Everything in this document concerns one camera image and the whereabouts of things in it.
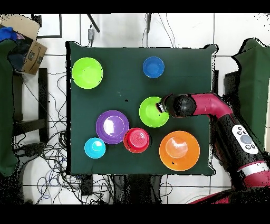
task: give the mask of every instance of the floor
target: floor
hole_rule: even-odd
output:
[[[166,20],[166,14],[160,14],[162,22],[172,38],[170,28]],[[93,47],[146,47],[146,36],[143,32],[146,28],[145,14],[93,14],[93,18],[101,32],[95,31]],[[207,44],[216,44],[219,50],[216,54],[216,69],[219,70],[219,95],[223,94],[224,74],[238,70],[238,65],[231,58],[240,49],[243,41],[247,38],[258,38],[265,44],[270,44],[270,20],[267,14],[168,14],[171,29],[175,37],[177,48],[203,48]],[[59,35],[59,16],[52,14],[43,17],[44,26],[40,29],[39,35]],[[150,33],[148,35],[148,47],[171,46],[168,34],[162,26],[159,14],[152,15]],[[65,95],[58,89],[66,92],[65,75],[65,41],[75,41],[82,46],[87,46],[88,29],[90,20],[86,14],[62,14],[62,38],[42,38],[38,41],[47,47],[46,55],[41,63],[41,68],[48,68],[49,74],[49,114],[50,114],[50,135],[56,132],[54,122],[59,120],[57,110],[65,103]],[[25,75],[25,84],[30,91],[38,96],[37,90],[38,74],[35,76]],[[23,119],[31,120],[38,118],[38,103],[30,91],[23,88]],[[61,114],[66,116],[66,105],[61,109]],[[65,125],[57,123],[58,130],[64,130]],[[38,132],[28,133],[24,144],[39,141]],[[213,176],[180,176],[169,175],[168,187],[161,186],[162,203],[188,203],[197,200],[203,195],[209,195],[230,188],[230,178],[223,171],[217,160],[213,158],[213,168],[216,174]],[[50,167],[45,160],[37,158],[28,163],[24,178],[23,190],[25,197],[32,199],[34,203],[41,197],[45,178],[48,180]],[[102,177],[95,175],[94,191],[99,191]],[[167,176],[163,176],[161,183],[166,182]],[[73,192],[64,189],[56,181],[47,188],[44,197],[39,204],[80,204]],[[104,201],[108,200],[108,194],[104,193]]]

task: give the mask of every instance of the lime green bowl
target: lime green bowl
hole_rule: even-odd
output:
[[[160,113],[156,108],[156,103],[160,100],[160,97],[148,97],[141,103],[139,115],[141,121],[148,127],[161,127],[169,119],[169,114]]]
[[[75,62],[71,74],[77,86],[92,89],[101,82],[103,70],[96,59],[81,58]]]

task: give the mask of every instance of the robot control buttons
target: robot control buttons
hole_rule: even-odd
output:
[[[242,135],[240,140],[245,144],[251,144],[252,142],[252,138],[250,138],[248,135]]]
[[[252,138],[248,135],[246,129],[242,125],[234,125],[232,134],[243,151],[248,154],[257,154],[259,152]]]

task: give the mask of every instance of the cardboard box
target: cardboard box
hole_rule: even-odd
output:
[[[15,68],[19,71],[35,75],[47,50],[45,46],[36,41],[40,25],[22,15],[2,15],[0,18],[0,27],[12,27],[13,31],[25,38],[25,42],[30,47],[23,59],[22,67]]]

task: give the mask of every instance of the dark green table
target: dark green table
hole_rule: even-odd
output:
[[[103,67],[102,82],[94,89],[82,89],[71,78],[71,174],[198,174],[213,175],[208,166],[209,119],[206,116],[169,118],[160,128],[150,128],[139,117],[141,102],[150,96],[211,91],[211,55],[215,45],[205,49],[170,48],[86,48],[69,42],[67,58],[70,65],[83,57],[98,60]],[[161,77],[150,79],[142,65],[150,56],[165,63]],[[91,159],[84,144],[97,137],[95,123],[106,110],[119,110],[129,120],[130,128],[141,127],[152,136],[152,145],[141,154],[130,153],[123,143],[106,144],[100,159]],[[159,145],[170,132],[184,130],[195,136],[200,145],[200,157],[191,169],[176,172],[160,160]]]

